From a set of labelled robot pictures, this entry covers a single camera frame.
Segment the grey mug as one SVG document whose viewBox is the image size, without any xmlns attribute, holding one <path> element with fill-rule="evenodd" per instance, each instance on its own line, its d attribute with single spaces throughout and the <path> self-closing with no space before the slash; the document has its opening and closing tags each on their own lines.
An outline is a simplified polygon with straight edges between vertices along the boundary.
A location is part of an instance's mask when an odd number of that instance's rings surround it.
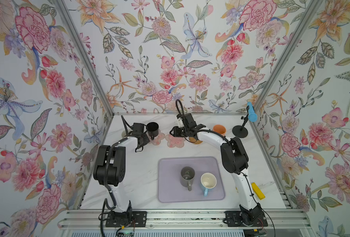
<svg viewBox="0 0 350 237">
<path fill-rule="evenodd" d="M 188 191 L 192 191 L 192 185 L 195 178 L 195 170 L 191 167 L 184 167 L 181 170 L 180 183 L 183 187 L 187 188 Z"/>
</svg>

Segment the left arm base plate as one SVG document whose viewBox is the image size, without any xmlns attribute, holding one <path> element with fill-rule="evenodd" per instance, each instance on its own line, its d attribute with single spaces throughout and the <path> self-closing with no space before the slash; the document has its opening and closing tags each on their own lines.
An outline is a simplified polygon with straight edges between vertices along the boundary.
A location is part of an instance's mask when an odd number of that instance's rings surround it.
<svg viewBox="0 0 350 237">
<path fill-rule="evenodd" d="M 127 211 L 127 212 L 110 212 L 105 220 L 105 227 L 120 228 L 122 226 L 129 227 L 145 227 L 147 221 L 146 211 Z"/>
</svg>

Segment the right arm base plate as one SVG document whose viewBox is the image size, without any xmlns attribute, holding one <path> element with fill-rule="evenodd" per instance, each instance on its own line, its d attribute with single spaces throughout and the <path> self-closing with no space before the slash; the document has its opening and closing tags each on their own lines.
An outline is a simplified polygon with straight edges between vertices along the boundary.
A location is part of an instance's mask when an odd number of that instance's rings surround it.
<svg viewBox="0 0 350 237">
<path fill-rule="evenodd" d="M 241 211 L 226 211 L 223 223 L 228 227 L 267 227 L 268 221 L 264 212 L 260 211 L 258 215 L 252 215 Z"/>
</svg>

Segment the yellow tag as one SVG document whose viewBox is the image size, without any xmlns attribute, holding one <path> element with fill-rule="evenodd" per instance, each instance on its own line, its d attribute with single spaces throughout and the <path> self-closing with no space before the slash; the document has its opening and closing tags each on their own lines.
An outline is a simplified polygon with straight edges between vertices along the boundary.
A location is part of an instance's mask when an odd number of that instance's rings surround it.
<svg viewBox="0 0 350 237">
<path fill-rule="evenodd" d="M 253 189 L 253 192 L 254 194 L 260 199 L 264 199 L 266 198 L 266 196 L 264 195 L 264 193 L 261 191 L 261 189 L 257 186 L 256 183 L 251 183 L 251 186 L 252 186 L 252 189 Z"/>
</svg>

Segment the aluminium front rail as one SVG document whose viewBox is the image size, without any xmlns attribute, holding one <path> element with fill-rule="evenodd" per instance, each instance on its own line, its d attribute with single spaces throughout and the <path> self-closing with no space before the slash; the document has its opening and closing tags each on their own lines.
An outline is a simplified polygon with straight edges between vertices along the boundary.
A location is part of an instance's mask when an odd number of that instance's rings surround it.
<svg viewBox="0 0 350 237">
<path fill-rule="evenodd" d="M 224 209 L 148 209 L 144 220 L 145 226 L 130 224 L 129 228 L 137 230 L 229 229 L 225 212 Z M 100 209 L 67 211 L 58 226 L 61 230 L 98 230 L 100 214 Z M 300 209 L 267 209 L 265 215 L 252 225 L 247 224 L 237 228 L 264 227 L 267 231 L 310 228 L 306 214 Z"/>
</svg>

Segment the black mug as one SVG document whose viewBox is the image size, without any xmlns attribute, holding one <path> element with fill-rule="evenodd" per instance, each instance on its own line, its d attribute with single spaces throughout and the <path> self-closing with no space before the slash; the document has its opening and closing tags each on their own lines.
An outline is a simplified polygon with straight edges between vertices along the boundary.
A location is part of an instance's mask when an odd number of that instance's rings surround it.
<svg viewBox="0 0 350 237">
<path fill-rule="evenodd" d="M 150 140 L 154 140 L 159 135 L 159 124 L 156 122 L 150 122 L 146 125 L 147 135 Z"/>
</svg>

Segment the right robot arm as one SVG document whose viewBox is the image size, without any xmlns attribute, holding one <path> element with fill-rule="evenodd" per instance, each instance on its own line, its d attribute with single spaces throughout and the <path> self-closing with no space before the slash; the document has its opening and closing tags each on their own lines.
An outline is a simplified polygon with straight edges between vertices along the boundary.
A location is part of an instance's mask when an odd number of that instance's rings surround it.
<svg viewBox="0 0 350 237">
<path fill-rule="evenodd" d="M 224 169 L 231 174 L 239 194 L 241 222 L 253 226 L 264 212 L 254 198 L 254 192 L 248 176 L 249 157 L 238 137 L 225 136 L 208 130 L 205 125 L 197 124 L 192 114 L 177 114 L 177 126 L 170 131 L 173 137 L 194 138 L 206 142 L 220 150 Z"/>
</svg>

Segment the light blue mug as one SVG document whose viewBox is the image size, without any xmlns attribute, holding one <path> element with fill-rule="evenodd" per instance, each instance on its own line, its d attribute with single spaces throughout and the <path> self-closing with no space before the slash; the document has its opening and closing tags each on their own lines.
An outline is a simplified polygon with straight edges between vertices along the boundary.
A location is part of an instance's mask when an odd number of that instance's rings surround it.
<svg viewBox="0 0 350 237">
<path fill-rule="evenodd" d="M 203 196 L 207 196 L 208 193 L 214 189 L 217 185 L 216 177 L 211 173 L 204 173 L 200 178 L 201 190 L 203 192 Z"/>
</svg>

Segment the orange mug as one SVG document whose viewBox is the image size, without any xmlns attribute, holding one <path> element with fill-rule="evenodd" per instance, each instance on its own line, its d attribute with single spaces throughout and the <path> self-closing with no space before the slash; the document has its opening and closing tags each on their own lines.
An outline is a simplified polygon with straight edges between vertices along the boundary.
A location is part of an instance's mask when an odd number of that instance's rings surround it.
<svg viewBox="0 0 350 237">
<path fill-rule="evenodd" d="M 216 124 L 214 127 L 213 127 L 213 131 L 222 135 L 222 136 L 225 136 L 226 134 L 226 128 L 223 126 L 223 125 L 220 125 L 220 124 Z"/>
</svg>

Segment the woven rattan coaster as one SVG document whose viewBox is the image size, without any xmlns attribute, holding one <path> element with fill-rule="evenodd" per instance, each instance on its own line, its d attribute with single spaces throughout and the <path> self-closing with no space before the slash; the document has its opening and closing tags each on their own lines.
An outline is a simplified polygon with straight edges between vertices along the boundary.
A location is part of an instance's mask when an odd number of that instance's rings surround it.
<svg viewBox="0 0 350 237">
<path fill-rule="evenodd" d="M 195 138 L 193 138 L 193 137 L 190 137 L 190 138 L 189 138 L 189 141 L 190 141 L 191 143 L 193 143 L 193 144 L 201 144 L 201 143 L 202 143 L 202 141 L 197 140 L 197 139 L 195 139 Z"/>
</svg>

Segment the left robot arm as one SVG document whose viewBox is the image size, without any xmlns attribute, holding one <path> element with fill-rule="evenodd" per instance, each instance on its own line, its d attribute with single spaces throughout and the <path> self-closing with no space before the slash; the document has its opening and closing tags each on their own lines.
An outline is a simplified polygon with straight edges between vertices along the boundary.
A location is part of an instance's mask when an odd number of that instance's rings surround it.
<svg viewBox="0 0 350 237">
<path fill-rule="evenodd" d="M 93 178 L 108 191 L 105 206 L 115 213 L 127 213 L 131 209 L 122 181 L 127 166 L 127 152 L 139 152 L 149 143 L 147 126 L 134 123 L 127 135 L 112 145 L 102 145 L 96 156 Z"/>
</svg>

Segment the pink flower coaster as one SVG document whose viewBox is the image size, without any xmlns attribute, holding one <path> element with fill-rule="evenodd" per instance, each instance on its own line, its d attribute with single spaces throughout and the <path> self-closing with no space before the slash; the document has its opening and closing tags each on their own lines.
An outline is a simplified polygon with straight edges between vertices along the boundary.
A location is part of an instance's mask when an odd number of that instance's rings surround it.
<svg viewBox="0 0 350 237">
<path fill-rule="evenodd" d="M 165 139 L 167 141 L 167 146 L 169 148 L 183 148 L 185 139 L 182 137 L 174 137 L 170 134 L 167 134 L 165 136 Z"/>
<path fill-rule="evenodd" d="M 164 133 L 162 133 L 162 132 L 160 132 L 159 134 L 158 134 L 158 136 L 156 136 L 153 140 L 150 140 L 150 144 L 152 144 L 152 145 L 154 145 L 154 146 L 158 146 L 158 145 L 160 145 L 161 144 L 161 141 L 163 140 L 163 139 L 165 139 L 165 134 Z"/>
</svg>

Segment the lavender tray mat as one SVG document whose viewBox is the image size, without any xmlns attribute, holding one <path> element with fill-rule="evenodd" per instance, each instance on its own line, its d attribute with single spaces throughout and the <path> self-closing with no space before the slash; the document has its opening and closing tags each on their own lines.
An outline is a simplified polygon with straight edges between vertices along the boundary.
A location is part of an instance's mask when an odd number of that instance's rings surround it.
<svg viewBox="0 0 350 237">
<path fill-rule="evenodd" d="M 158 199 L 162 203 L 223 200 L 225 190 L 214 157 L 161 159 Z"/>
</svg>

